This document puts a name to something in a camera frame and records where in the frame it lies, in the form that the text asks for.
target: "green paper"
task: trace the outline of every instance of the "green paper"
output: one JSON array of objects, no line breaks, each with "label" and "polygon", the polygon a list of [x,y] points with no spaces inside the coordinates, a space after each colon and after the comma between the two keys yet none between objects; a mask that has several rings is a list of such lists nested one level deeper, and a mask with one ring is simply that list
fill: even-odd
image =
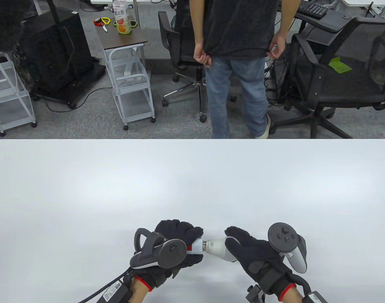
[{"label": "green paper", "polygon": [[329,66],[339,74],[346,73],[352,70],[352,68],[340,61],[340,57],[331,59]]}]

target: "white metal cart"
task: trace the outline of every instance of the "white metal cart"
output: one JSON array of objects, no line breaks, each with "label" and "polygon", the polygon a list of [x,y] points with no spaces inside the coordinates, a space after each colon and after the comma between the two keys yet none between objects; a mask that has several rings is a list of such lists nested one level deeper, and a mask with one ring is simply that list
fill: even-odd
[{"label": "white metal cart", "polygon": [[[124,130],[128,123],[151,118],[155,123],[151,80],[135,49],[140,45],[130,45],[105,50],[106,67],[113,85],[113,97],[118,108]],[[122,52],[119,59],[113,59]]]},{"label": "white metal cart", "polygon": [[0,136],[5,130],[31,123],[37,127],[30,94],[17,75],[15,66],[5,53],[1,53],[7,61],[0,63]]}]

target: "black glove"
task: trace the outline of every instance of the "black glove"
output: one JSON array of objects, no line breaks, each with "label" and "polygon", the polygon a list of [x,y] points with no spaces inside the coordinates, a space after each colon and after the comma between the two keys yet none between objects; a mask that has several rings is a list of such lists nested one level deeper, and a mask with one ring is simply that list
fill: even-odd
[{"label": "black glove", "polygon": [[235,226],[228,227],[225,234],[240,242],[239,244],[228,238],[225,245],[266,294],[275,294],[281,300],[286,290],[295,286],[287,275],[292,270],[283,263],[282,257],[268,241],[257,240],[247,231]]},{"label": "black glove", "polygon": [[[188,222],[180,222],[179,220],[163,220],[155,229],[155,232],[161,234],[166,240],[180,239],[189,247],[195,240],[201,238],[204,230],[200,227],[194,227]],[[185,259],[171,269],[164,269],[158,266],[148,267],[141,270],[134,270],[137,277],[148,284],[150,290],[162,285],[167,278],[178,274],[181,268],[190,267],[202,261],[202,254],[187,254]]]}]

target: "shoe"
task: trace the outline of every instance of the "shoe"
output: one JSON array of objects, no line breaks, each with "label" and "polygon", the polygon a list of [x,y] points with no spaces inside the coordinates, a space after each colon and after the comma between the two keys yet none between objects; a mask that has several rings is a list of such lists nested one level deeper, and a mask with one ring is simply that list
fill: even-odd
[{"label": "shoe", "polygon": [[268,139],[268,135],[270,132],[270,126],[271,126],[271,119],[270,119],[270,116],[268,114],[266,114],[266,119],[267,119],[266,131],[264,132],[264,134],[262,136],[255,137],[255,139]]}]

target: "chair base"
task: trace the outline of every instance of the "chair base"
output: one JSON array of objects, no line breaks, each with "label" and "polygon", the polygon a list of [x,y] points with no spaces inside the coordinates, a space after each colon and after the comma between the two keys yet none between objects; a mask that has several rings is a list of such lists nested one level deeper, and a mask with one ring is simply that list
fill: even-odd
[{"label": "chair base", "polygon": [[325,111],[323,109],[324,107],[318,107],[311,114],[301,116],[298,118],[276,122],[270,127],[269,133],[274,134],[278,127],[310,123],[311,139],[316,139],[318,126],[325,128],[326,130],[336,134],[337,136],[343,139],[352,139],[350,135],[348,135],[347,133],[345,133],[344,131],[342,131],[337,126],[335,126],[334,124],[332,124],[330,121],[327,120],[327,117],[331,115],[331,111],[334,112],[335,108],[331,108]]},{"label": "chair base", "polygon": [[[187,77],[186,75],[183,75],[183,74],[176,72],[174,77],[173,77],[173,82],[178,82],[180,80],[180,78],[188,81],[189,83],[187,85],[173,91],[173,92],[170,92],[170,93],[164,95],[163,100],[162,100],[162,106],[167,107],[167,106],[169,106],[169,104],[172,103],[172,102],[168,101],[167,97],[178,94],[180,92],[186,92],[188,90],[191,90],[192,88],[195,88],[198,92],[198,99],[199,99],[199,120],[200,120],[200,122],[205,123],[207,121],[207,116],[202,113],[202,87],[207,86],[207,84],[204,83],[205,77],[202,77],[202,68],[197,68],[197,73],[196,73],[195,79]],[[232,95],[231,93],[228,93],[228,95],[230,96],[231,102],[236,101],[236,96]]]}]

